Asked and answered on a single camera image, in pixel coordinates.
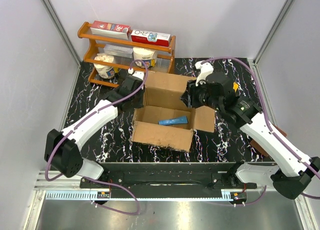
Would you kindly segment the blue tube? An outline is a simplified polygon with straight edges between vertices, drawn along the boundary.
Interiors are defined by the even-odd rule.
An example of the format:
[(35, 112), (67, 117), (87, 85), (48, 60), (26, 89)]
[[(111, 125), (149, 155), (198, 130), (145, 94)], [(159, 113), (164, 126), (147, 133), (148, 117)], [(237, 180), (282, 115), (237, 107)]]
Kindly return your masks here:
[(187, 116), (180, 116), (173, 119), (159, 120), (158, 124), (163, 126), (171, 126), (171, 125), (181, 125), (187, 124), (188, 118)]

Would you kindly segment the brown cardboard express box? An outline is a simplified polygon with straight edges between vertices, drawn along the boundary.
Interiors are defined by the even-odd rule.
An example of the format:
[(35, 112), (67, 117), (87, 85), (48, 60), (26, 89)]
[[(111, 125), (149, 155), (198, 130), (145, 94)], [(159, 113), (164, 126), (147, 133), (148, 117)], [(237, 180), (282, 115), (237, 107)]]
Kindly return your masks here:
[[(153, 71), (148, 74), (143, 108), (136, 109), (133, 114), (131, 141), (189, 152), (195, 130), (214, 132), (213, 109), (206, 106), (187, 108), (180, 100), (189, 80), (194, 77)], [(187, 116), (188, 123), (158, 124), (159, 120), (180, 116)]]

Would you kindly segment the yellow utility knife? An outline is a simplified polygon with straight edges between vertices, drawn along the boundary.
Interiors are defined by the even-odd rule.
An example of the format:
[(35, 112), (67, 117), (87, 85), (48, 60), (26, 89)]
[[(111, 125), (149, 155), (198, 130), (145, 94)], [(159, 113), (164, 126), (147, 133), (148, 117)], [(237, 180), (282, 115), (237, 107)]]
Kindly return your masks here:
[(236, 82), (234, 82), (234, 83), (233, 83), (233, 90), (234, 90), (235, 92), (237, 92), (238, 87), (239, 87), (239, 85), (238, 85)]

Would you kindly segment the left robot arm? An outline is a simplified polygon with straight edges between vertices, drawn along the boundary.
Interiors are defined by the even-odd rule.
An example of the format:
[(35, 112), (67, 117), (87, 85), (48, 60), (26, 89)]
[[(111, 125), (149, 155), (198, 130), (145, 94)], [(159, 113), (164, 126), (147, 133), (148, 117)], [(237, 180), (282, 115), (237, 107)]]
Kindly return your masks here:
[(143, 106), (146, 76), (141, 71), (129, 74), (120, 86), (109, 91), (100, 102), (74, 124), (58, 131), (52, 129), (46, 138), (44, 160), (47, 170), (54, 167), (61, 175), (91, 178), (98, 188), (108, 183), (102, 165), (81, 156), (89, 138), (124, 112)]

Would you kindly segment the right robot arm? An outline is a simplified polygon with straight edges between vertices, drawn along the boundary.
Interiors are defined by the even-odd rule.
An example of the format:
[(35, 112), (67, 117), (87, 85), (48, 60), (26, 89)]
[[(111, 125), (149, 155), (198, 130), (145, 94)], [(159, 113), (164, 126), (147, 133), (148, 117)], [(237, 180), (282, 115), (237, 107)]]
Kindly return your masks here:
[(275, 166), (237, 163), (228, 172), (233, 188), (243, 184), (274, 187), (282, 196), (294, 200), (303, 193), (320, 170), (320, 159), (309, 157), (271, 126), (261, 108), (236, 93), (236, 84), (223, 73), (211, 73), (201, 80), (189, 80), (182, 102), (188, 108), (207, 106), (220, 113), (230, 125), (257, 142), (276, 162)]

